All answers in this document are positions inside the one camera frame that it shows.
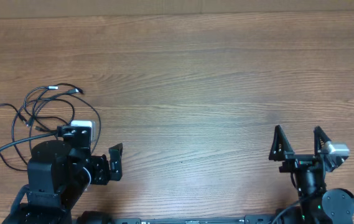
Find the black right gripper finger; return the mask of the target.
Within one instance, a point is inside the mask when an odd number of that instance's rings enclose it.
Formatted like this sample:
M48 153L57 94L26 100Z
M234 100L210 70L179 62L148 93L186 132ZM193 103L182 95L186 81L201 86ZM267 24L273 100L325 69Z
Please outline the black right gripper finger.
M274 138L272 141L269 160L285 161L294 155L294 151L280 125L274 129Z
M332 140L326 135L320 126L314 128L314 152L318 154L329 154Z

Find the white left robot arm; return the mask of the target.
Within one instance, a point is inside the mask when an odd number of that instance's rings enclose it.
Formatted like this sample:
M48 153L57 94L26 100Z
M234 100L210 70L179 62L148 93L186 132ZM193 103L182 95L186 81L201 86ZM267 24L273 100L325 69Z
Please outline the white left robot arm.
M85 144L51 140L36 145L28 183L15 197L5 223L73 223L72 208L90 185L121 180L123 145L93 156Z

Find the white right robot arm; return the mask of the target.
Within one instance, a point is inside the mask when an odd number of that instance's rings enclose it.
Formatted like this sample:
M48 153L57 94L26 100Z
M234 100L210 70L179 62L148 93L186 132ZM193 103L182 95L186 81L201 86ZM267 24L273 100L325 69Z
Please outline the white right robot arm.
M296 154L282 127L277 125L269 153L279 161L280 173L288 173L298 200L276 212L271 223L353 223L354 195L347 189L327 189L325 177L350 156L348 146L331 140L314 128L314 153Z

